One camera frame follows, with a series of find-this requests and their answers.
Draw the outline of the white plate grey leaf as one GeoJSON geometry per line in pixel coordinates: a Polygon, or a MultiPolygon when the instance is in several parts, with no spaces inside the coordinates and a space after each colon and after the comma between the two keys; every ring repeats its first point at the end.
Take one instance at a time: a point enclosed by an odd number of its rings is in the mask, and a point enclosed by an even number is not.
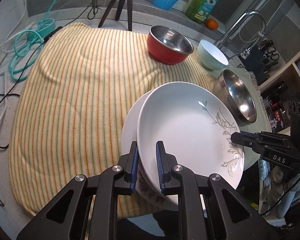
{"type": "Polygon", "coordinates": [[[231,142],[239,127],[226,106],[212,93],[187,82],[170,82],[147,96],[139,114],[136,139],[142,175],[161,194],[156,143],[194,173],[220,174],[238,187],[244,167],[241,146],[231,142]]]}

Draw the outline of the pink blossom deep plate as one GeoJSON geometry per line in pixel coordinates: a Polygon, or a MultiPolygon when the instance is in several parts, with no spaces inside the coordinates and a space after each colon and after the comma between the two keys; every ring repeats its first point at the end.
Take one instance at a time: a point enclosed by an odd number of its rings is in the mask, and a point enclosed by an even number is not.
{"type": "Polygon", "coordinates": [[[121,154],[127,154],[130,151],[132,141],[136,141],[136,128],[138,124],[139,114],[142,106],[152,91],[143,94],[133,104],[129,110],[121,133],[121,154]]]}

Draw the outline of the red steel bowl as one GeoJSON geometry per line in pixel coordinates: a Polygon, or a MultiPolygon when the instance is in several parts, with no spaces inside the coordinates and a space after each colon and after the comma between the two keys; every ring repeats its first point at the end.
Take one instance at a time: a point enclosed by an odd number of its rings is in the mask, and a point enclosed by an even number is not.
{"type": "Polygon", "coordinates": [[[178,64],[193,53],[192,43],[172,28],[154,25],[147,36],[149,54],[164,64],[178,64]]]}

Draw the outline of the large pink rose plate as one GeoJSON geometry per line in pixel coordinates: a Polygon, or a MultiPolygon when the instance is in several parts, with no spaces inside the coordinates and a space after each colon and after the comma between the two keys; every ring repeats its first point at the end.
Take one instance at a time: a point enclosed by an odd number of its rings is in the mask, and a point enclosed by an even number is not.
{"type": "Polygon", "coordinates": [[[143,176],[143,166],[141,161],[138,163],[138,172],[136,179],[136,191],[138,194],[144,198],[150,204],[164,210],[178,211],[178,205],[169,201],[166,197],[157,194],[147,183],[145,177],[143,176]]]}

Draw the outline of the stainless steel bowl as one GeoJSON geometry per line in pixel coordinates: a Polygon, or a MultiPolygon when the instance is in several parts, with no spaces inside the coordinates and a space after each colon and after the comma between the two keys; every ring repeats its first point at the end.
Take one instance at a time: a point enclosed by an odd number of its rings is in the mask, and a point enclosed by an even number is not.
{"type": "Polygon", "coordinates": [[[228,108],[239,126],[256,121],[257,110],[253,97],[234,72],[225,69],[215,81],[212,93],[228,108]]]}

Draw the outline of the black scissors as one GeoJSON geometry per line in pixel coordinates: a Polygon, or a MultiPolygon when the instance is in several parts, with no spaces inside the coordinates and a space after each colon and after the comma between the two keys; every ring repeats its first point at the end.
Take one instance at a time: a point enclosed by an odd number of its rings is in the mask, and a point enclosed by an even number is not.
{"type": "Polygon", "coordinates": [[[264,40],[258,46],[259,51],[263,53],[262,64],[264,68],[271,68],[272,66],[278,64],[279,54],[274,47],[274,42],[272,40],[264,40]]]}

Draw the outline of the wooden shelf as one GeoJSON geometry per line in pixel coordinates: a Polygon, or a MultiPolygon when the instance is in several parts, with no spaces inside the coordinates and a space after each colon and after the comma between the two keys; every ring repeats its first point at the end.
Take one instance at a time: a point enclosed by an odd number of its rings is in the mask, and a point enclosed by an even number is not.
{"type": "Polygon", "coordinates": [[[259,86],[271,132],[290,132],[289,98],[300,92],[299,61],[300,51],[259,86]]]}

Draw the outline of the pale green ceramic bowl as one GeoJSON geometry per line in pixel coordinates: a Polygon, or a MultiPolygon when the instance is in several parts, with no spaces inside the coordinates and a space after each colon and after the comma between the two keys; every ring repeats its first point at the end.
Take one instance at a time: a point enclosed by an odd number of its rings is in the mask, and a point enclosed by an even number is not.
{"type": "Polygon", "coordinates": [[[197,48],[200,64],[209,70],[221,70],[229,61],[223,52],[207,40],[201,40],[197,48]]]}

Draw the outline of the yellow striped cloth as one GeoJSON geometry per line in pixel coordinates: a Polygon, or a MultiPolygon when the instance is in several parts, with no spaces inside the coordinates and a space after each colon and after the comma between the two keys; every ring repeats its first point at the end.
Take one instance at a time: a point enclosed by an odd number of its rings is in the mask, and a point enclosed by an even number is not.
{"type": "Polygon", "coordinates": [[[218,76],[197,52],[174,65],[156,61],[142,33],[64,27],[40,52],[15,112],[9,173],[16,202],[35,216],[75,175],[115,165],[126,116],[143,94],[173,81],[212,90],[218,76]]]}

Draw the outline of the orange fruit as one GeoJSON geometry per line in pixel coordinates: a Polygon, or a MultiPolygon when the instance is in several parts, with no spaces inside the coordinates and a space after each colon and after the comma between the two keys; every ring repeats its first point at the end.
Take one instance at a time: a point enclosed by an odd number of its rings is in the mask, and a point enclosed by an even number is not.
{"type": "Polygon", "coordinates": [[[217,30],[219,28],[218,23],[213,18],[208,18],[204,23],[210,30],[217,30]]]}

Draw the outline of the green dish soap bottle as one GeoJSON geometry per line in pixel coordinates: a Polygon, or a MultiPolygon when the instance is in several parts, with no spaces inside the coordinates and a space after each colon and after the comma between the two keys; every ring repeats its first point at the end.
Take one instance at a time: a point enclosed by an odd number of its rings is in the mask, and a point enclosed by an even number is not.
{"type": "Polygon", "coordinates": [[[192,0],[186,10],[186,16],[199,24],[211,14],[219,0],[192,0]]]}

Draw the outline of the blue plastic basket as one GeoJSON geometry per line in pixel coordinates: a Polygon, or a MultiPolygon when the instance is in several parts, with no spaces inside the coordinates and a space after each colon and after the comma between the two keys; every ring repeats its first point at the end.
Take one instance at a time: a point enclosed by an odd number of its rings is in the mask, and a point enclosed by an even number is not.
{"type": "Polygon", "coordinates": [[[160,9],[170,10],[179,0],[151,0],[151,3],[160,9]]]}

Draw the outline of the black tripod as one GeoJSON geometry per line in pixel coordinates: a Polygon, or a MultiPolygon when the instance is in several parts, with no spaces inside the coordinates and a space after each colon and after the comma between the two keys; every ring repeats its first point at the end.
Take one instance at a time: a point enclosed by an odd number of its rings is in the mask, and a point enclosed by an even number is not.
{"type": "MultiPolygon", "coordinates": [[[[106,18],[108,17],[111,9],[113,8],[115,2],[117,0],[111,0],[106,8],[106,11],[104,12],[104,15],[102,16],[98,27],[101,28],[102,25],[104,24],[106,18]]],[[[115,14],[115,21],[119,21],[123,6],[125,5],[125,2],[127,3],[127,22],[128,22],[128,30],[132,31],[132,16],[133,16],[133,0],[119,0],[118,6],[117,6],[117,11],[115,14]]]]}

